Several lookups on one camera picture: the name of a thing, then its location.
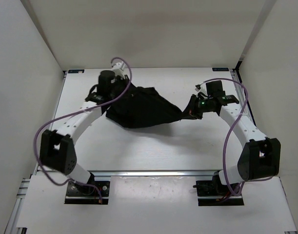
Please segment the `black skirt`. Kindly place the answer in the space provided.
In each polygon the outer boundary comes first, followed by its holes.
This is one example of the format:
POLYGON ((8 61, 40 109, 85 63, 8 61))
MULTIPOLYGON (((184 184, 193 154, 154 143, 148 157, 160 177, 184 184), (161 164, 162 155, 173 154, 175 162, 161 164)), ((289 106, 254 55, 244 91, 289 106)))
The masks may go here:
POLYGON ((183 112, 154 87, 131 84, 124 95, 111 104, 106 117, 124 128, 136 129, 179 121, 183 112))

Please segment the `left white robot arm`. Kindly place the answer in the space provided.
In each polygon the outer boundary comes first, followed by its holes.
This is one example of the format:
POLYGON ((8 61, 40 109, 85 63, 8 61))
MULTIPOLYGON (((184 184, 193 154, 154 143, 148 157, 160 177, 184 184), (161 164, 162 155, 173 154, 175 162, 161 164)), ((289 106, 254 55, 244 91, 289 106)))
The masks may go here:
POLYGON ((120 68, 101 71, 97 84, 89 90, 78 111, 61 116, 60 119, 66 121, 57 129, 40 127, 34 137, 35 140, 41 138, 40 146, 34 147, 34 153, 42 170, 50 168, 63 174, 78 184, 84 195, 93 193, 94 176, 78 164, 75 144, 86 129, 126 93, 131 77, 120 68))

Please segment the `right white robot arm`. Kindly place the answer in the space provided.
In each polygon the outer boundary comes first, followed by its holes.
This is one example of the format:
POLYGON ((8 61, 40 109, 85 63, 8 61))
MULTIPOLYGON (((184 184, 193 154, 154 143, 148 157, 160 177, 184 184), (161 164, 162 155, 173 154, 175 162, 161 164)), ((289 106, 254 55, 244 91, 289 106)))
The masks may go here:
POLYGON ((281 144, 269 138, 241 112, 241 105, 234 95, 199 98, 192 95, 183 111, 185 119, 202 119, 208 112, 217 113, 229 126, 242 146, 236 165, 218 172, 212 190, 218 195, 229 190, 229 184, 277 176, 279 173, 281 144))

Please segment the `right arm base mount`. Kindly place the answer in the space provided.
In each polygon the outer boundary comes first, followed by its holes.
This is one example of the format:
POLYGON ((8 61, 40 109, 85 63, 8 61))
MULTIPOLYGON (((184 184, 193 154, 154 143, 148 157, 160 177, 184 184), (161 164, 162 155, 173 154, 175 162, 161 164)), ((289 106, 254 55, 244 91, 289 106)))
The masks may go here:
POLYGON ((216 186, 211 180, 197 180, 193 188, 197 191, 200 207, 244 206, 241 196, 233 196, 227 186, 216 186))

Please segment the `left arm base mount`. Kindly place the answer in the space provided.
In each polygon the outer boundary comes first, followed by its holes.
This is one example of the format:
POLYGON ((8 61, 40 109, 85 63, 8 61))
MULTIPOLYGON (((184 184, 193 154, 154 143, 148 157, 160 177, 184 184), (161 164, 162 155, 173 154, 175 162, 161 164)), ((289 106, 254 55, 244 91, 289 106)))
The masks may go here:
POLYGON ((66 188, 64 203, 76 205, 107 205, 109 202, 110 181, 104 179, 95 180, 95 186, 99 189, 102 199, 99 198, 99 193, 95 188, 69 182, 66 188))

